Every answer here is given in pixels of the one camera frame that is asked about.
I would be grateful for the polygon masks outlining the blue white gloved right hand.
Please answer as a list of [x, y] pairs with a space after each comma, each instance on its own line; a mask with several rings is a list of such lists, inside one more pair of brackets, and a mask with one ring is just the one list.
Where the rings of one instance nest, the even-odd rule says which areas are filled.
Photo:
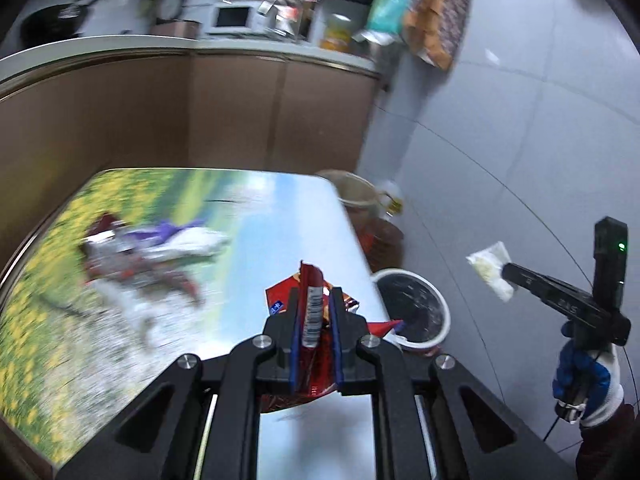
[[620, 362], [617, 348], [606, 344], [602, 350], [584, 351], [574, 344], [574, 323], [566, 322], [561, 333], [570, 341], [562, 348], [555, 378], [552, 382], [553, 396], [558, 401], [570, 401], [574, 405], [572, 392], [584, 392], [584, 412], [579, 423], [582, 428], [600, 426], [610, 420], [623, 405], [624, 388], [620, 383]]

